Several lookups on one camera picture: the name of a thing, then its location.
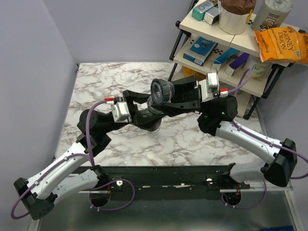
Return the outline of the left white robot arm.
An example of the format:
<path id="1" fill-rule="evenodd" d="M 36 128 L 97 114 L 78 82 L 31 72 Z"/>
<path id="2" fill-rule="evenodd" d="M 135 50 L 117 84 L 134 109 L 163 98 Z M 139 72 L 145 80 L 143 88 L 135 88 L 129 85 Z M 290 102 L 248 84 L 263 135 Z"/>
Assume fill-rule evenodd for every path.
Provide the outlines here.
<path id="1" fill-rule="evenodd" d="M 110 143 L 107 134 L 111 131 L 129 124 L 156 130 L 164 117 L 156 107 L 170 102 L 173 95 L 173 90 L 152 89 L 150 94 L 126 90 L 120 98 L 105 98 L 83 111 L 77 125 L 81 135 L 62 157 L 38 174 L 14 182 L 19 198 L 11 209 L 11 218 L 24 218 L 15 215 L 19 203 L 25 206 L 27 216 L 39 220 L 57 203 L 80 191 L 107 189 L 110 193 L 113 184 L 119 188 L 131 184 L 127 179 L 110 177 L 94 158 Z"/>

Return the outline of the clear plastic pipe fitting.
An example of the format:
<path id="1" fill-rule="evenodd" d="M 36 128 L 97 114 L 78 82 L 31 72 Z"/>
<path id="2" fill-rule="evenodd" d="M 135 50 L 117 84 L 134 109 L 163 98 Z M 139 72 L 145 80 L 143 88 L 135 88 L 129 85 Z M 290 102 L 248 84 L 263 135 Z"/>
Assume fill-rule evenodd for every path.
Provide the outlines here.
<path id="1" fill-rule="evenodd" d="M 161 106 L 163 103 L 171 102 L 171 98 L 175 93 L 175 87 L 170 81 L 163 79 L 154 79 L 151 82 L 151 96 L 147 100 L 147 106 L 151 113 L 161 115 L 163 112 L 153 107 L 153 105 Z"/>

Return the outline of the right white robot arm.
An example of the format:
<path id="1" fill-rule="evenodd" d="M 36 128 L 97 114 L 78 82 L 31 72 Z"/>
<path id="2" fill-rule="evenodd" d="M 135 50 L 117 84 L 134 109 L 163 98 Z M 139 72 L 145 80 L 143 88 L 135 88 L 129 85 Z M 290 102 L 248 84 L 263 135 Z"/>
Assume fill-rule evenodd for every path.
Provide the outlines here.
<path id="1" fill-rule="evenodd" d="M 219 88 L 215 72 L 201 81 L 195 76 L 172 82 L 155 80 L 151 95 L 154 107 L 165 115 L 199 112 L 197 122 L 203 133 L 229 140 L 260 158 L 260 162 L 232 165 L 221 177 L 224 187 L 231 189 L 247 180 L 267 180 L 279 187 L 288 185 L 297 164 L 295 142 L 269 138 L 235 122 L 237 99 L 231 91 Z"/>

